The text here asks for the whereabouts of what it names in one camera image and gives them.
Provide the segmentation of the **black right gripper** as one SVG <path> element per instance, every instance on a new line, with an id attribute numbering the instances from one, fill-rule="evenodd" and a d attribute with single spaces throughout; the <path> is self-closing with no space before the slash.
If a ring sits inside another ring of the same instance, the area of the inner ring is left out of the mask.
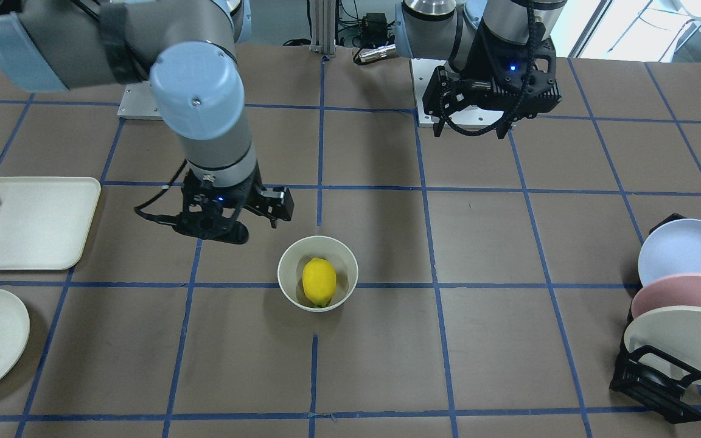
<path id="1" fill-rule="evenodd" d="M 242 182 L 231 186 L 216 186 L 209 177 L 210 174 L 193 169 L 187 171 L 181 188 L 181 221 L 199 223 L 208 219 L 211 223 L 231 223 L 239 220 L 243 209 L 267 218 L 271 228 L 292 221 L 295 203 L 290 189 L 285 186 L 266 189 L 258 164 Z"/>

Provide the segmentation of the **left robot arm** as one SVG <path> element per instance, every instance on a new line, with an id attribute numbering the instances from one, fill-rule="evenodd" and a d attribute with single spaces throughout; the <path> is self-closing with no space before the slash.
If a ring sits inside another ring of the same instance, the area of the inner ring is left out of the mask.
<path id="1" fill-rule="evenodd" d="M 401 57 L 445 61 L 431 73 L 421 102 L 464 136 L 506 137 L 521 119 L 562 100 L 550 33 L 564 1 L 403 1 L 395 18 Z"/>

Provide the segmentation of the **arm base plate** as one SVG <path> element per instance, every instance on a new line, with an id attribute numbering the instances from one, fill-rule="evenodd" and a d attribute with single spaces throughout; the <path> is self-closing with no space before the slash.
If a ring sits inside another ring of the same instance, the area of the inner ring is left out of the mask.
<path id="1" fill-rule="evenodd" d="M 429 116 L 425 111 L 423 97 L 431 80 L 432 73 L 438 66 L 443 66 L 444 60 L 439 59 L 411 59 L 411 75 L 413 79 L 413 91 L 418 111 L 418 125 L 422 128 L 431 128 L 437 121 L 434 116 Z M 492 111 L 478 107 L 467 107 L 462 111 L 452 114 L 451 120 L 465 130 L 477 130 L 486 127 L 503 116 L 503 111 Z"/>
<path id="2" fill-rule="evenodd" d="M 126 120 L 162 120 L 150 82 L 145 81 L 125 85 L 124 92 L 120 98 L 117 116 Z"/>

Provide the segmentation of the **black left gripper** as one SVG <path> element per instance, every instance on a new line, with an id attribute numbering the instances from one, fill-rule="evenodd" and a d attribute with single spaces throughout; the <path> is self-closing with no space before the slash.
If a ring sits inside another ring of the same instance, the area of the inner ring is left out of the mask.
<path id="1" fill-rule="evenodd" d="M 534 58 L 535 61 L 545 61 L 547 69 L 535 69 L 525 87 L 523 78 L 529 66 L 526 45 L 503 41 L 487 28 L 480 28 L 465 67 L 460 71 L 460 78 L 464 82 L 489 83 L 490 86 L 486 89 L 471 86 L 464 89 L 462 95 L 456 75 L 451 75 L 445 66 L 437 66 L 422 98 L 426 115 L 436 119 L 432 125 L 433 136 L 440 137 L 446 124 L 451 130 L 466 135 L 465 129 L 450 118 L 467 107 L 464 96 L 470 105 L 484 110 L 507 111 L 524 92 L 526 96 L 515 109 L 518 116 L 553 111 L 557 107 L 557 81 L 556 48 L 551 37 L 546 37 L 535 47 Z"/>

